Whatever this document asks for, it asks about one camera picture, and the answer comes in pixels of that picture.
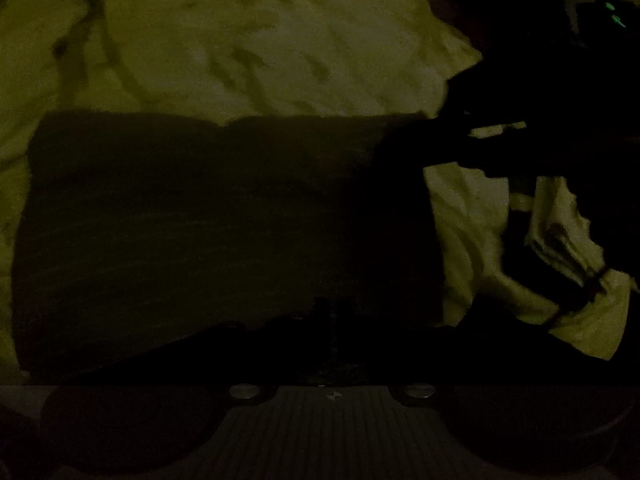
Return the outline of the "dark polka dot garment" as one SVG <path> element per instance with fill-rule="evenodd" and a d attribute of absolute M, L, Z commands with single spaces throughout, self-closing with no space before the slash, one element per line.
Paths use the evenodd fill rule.
<path fill-rule="evenodd" d="M 18 364 L 61 385 L 405 380 L 442 327 L 423 114 L 44 116 L 11 268 Z"/>

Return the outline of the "floral print duvet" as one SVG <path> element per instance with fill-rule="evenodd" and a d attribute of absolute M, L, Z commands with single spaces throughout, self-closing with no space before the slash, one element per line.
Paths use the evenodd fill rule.
<path fill-rule="evenodd" d="M 435 115 L 479 60 L 426 0 L 1 0 L 1 264 L 50 110 Z"/>

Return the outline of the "folded light patterned garment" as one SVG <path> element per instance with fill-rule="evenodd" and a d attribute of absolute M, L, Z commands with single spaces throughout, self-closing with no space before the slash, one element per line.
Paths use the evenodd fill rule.
<path fill-rule="evenodd" d="M 514 183 L 457 164 L 427 168 L 424 177 L 445 248 L 447 325 L 458 325 L 489 285 L 520 321 L 612 359 L 637 286 L 605 260 L 564 179 Z"/>

